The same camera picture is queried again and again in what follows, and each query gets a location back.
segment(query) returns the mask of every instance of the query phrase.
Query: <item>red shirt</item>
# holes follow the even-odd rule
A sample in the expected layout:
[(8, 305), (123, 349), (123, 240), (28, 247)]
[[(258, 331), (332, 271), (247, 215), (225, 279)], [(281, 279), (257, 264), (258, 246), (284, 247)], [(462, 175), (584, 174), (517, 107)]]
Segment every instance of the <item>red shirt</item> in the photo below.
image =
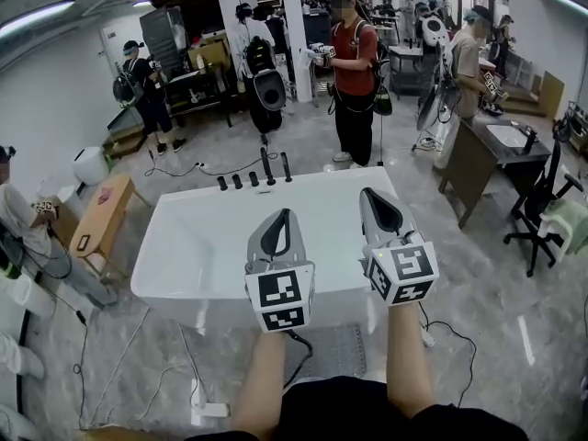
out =
[[(334, 46), (335, 58), (347, 60), (367, 59), (372, 62), (376, 60), (378, 36), (372, 26), (365, 26), (359, 33), (359, 56), (357, 56), (356, 26), (361, 20), (361, 17), (357, 17), (356, 21), (349, 28), (344, 26), (343, 21), (334, 26), (331, 32), (331, 41)], [(346, 69), (334, 70), (337, 90), (348, 95), (356, 96), (369, 95), (374, 91), (375, 80), (371, 67), (361, 71)]]

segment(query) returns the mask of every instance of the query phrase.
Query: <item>black shorts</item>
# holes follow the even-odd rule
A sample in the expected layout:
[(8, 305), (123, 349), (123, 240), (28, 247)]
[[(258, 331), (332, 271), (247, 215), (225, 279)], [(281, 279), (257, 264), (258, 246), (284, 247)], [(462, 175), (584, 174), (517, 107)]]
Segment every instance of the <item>black shorts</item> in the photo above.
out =
[(137, 111), (143, 119), (143, 134), (148, 136), (157, 131), (157, 124), (162, 127), (163, 132), (169, 132), (172, 130), (172, 120), (167, 114), (167, 108), (165, 103), (150, 103), (146, 100), (142, 100), (138, 103)]

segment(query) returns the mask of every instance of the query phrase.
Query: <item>black pants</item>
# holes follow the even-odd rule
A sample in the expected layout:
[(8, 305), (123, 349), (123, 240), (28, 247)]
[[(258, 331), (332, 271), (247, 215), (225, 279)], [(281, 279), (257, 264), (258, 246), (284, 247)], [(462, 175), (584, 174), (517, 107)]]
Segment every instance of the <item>black pants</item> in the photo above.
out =
[(257, 91), (255, 90), (254, 79), (243, 77), (245, 83), (245, 93), (247, 94), (247, 102), (249, 103), (249, 114), (253, 120), (257, 130), (262, 134), (267, 134), (271, 130), (276, 130), (282, 125), (282, 112), (269, 111), (262, 105)]
[(341, 152), (348, 152), (356, 164), (366, 166), (371, 155), (371, 123), (374, 94), (356, 96), (341, 91), (334, 94), (334, 122)]
[(162, 127), (164, 133), (172, 130), (172, 120), (167, 114), (167, 108), (163, 101), (161, 103), (150, 103), (147, 100), (142, 100), (141, 103), (137, 104), (136, 108), (143, 119), (144, 135), (148, 136), (156, 132), (157, 124)]

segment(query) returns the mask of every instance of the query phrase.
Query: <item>beige shirt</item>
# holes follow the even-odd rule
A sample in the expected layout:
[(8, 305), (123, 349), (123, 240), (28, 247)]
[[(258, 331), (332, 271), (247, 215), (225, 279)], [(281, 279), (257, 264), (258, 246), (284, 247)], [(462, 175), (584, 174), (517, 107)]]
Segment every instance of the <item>beige shirt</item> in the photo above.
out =
[(30, 250), (35, 261), (43, 265), (44, 256), (51, 254), (51, 239), (47, 226), (31, 228), (37, 212), (27, 203), (18, 190), (10, 184), (0, 185), (0, 220), (16, 237), (22, 237), (23, 243)]
[[(480, 75), (479, 49), (476, 40), (465, 29), (458, 31), (453, 37), (453, 76), (465, 75), (478, 78)], [(467, 119), (478, 112), (478, 93), (461, 88), (461, 99), (457, 113), (460, 118)]]

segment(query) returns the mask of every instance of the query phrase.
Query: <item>black cap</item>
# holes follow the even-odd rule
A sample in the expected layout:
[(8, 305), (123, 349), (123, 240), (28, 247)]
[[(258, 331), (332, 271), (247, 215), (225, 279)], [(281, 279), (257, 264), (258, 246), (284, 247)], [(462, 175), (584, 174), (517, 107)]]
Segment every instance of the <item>black cap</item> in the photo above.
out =
[(485, 6), (475, 5), (471, 9), (471, 11), (477, 13), (482, 18), (484, 18), (486, 21), (488, 21), (490, 23), (490, 26), (492, 26), (494, 24), (494, 16), (492, 15), (491, 11), (488, 8), (486, 8)]
[(125, 45), (123, 46), (122, 51), (125, 54), (127, 54), (127, 53), (131, 53), (135, 49), (144, 48), (144, 47), (145, 47), (144, 42), (142, 42), (140, 44), (136, 40), (128, 40), (127, 42), (125, 42)]

